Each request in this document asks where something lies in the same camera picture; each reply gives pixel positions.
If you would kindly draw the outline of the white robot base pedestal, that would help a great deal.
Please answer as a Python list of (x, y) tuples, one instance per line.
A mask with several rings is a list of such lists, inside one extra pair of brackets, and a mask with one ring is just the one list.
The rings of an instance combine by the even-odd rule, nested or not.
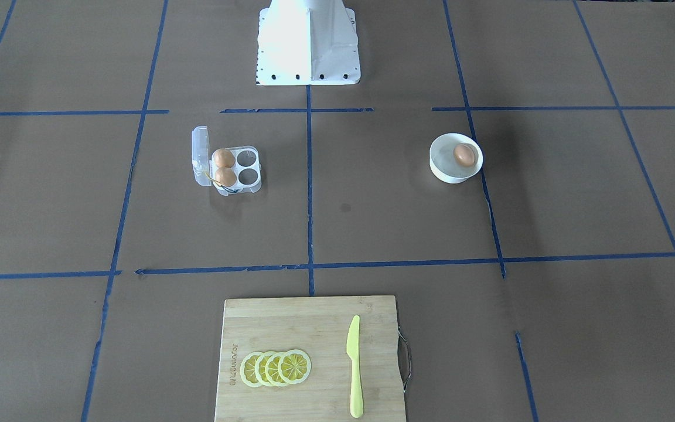
[(344, 2), (272, 1), (258, 23), (257, 85), (360, 83), (356, 14)]

